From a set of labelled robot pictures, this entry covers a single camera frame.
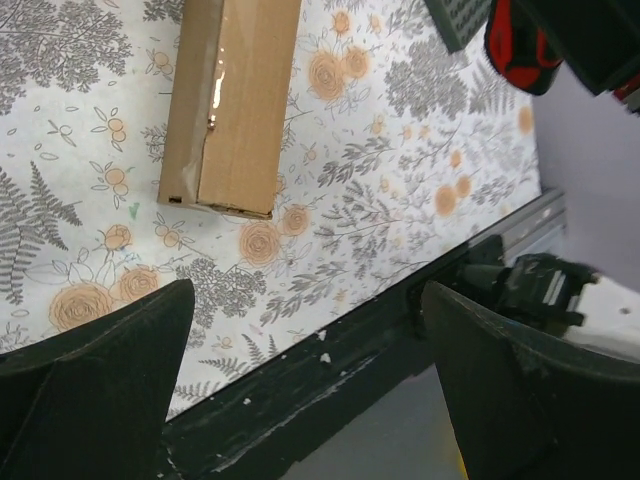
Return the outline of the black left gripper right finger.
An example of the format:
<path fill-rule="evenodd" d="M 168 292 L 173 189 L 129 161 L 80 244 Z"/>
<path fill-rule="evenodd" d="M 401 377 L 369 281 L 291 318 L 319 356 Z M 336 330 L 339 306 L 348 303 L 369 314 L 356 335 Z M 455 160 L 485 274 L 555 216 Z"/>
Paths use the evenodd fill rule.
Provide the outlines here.
<path fill-rule="evenodd" d="M 469 478 L 638 478 L 638 364 L 505 318 L 436 282 L 421 301 Z"/>

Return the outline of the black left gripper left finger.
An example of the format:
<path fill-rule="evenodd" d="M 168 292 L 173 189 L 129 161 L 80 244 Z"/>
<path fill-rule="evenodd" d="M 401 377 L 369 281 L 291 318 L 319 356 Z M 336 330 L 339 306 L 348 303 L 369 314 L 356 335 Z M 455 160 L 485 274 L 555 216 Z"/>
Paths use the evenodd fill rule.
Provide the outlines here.
<path fill-rule="evenodd" d="M 191 281 L 1 356 L 4 479 L 153 479 Z"/>

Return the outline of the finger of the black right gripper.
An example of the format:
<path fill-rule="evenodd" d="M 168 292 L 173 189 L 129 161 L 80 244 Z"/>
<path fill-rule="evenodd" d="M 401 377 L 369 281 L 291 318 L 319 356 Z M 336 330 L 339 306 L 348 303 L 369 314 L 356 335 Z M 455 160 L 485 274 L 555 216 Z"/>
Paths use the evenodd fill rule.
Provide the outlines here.
<path fill-rule="evenodd" d="M 638 0 L 531 0 L 519 5 L 594 95 L 639 74 Z"/>

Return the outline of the small cardboard express box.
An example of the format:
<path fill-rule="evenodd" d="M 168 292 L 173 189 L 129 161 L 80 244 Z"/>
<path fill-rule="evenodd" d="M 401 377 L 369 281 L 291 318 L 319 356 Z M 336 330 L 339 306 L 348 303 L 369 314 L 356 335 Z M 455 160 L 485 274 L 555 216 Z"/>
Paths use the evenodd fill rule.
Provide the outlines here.
<path fill-rule="evenodd" d="M 185 2 L 159 203 L 271 218 L 300 8 Z"/>

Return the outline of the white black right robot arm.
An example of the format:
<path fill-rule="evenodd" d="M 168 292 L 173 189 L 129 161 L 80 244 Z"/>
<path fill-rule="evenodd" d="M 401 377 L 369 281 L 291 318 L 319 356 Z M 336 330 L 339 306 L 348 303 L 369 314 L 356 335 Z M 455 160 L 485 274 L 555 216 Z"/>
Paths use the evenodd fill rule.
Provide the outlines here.
<path fill-rule="evenodd" d="M 639 113 L 636 1 L 494 1 L 484 36 L 492 67 L 512 86 L 545 94 L 562 64 L 594 95 Z M 462 271 L 496 313 L 609 355 L 639 356 L 639 295 L 594 268 L 546 253 L 509 267 Z"/>

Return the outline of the grey studded building plate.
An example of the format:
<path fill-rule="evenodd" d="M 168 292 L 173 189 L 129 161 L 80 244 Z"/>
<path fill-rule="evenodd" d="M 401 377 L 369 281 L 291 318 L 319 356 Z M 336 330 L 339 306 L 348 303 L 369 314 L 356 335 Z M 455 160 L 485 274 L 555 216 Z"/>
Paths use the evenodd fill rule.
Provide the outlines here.
<path fill-rule="evenodd" d="M 449 53 L 464 50 L 486 24 L 490 0 L 425 0 L 431 19 Z"/>

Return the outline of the floral patterned table mat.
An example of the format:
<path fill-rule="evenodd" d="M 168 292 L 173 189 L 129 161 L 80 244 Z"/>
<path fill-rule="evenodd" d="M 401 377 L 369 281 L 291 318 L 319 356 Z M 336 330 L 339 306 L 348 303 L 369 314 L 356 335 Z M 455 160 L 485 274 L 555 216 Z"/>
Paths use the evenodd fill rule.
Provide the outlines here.
<path fill-rule="evenodd" d="M 540 192 L 531 98 L 420 1 L 306 1 L 270 221 L 156 200 L 178 1 L 1 5 L 1 348 L 192 280 L 177 415 Z"/>

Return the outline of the aluminium frame rail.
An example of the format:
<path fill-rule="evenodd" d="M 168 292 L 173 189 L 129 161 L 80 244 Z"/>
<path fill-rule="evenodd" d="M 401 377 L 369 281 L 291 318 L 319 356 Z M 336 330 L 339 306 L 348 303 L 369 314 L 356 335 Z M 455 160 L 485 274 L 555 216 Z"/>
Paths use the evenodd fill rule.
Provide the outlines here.
<path fill-rule="evenodd" d="M 513 264 L 525 254 L 560 255 L 566 224 L 564 193 L 547 190 L 500 223 L 505 263 Z"/>

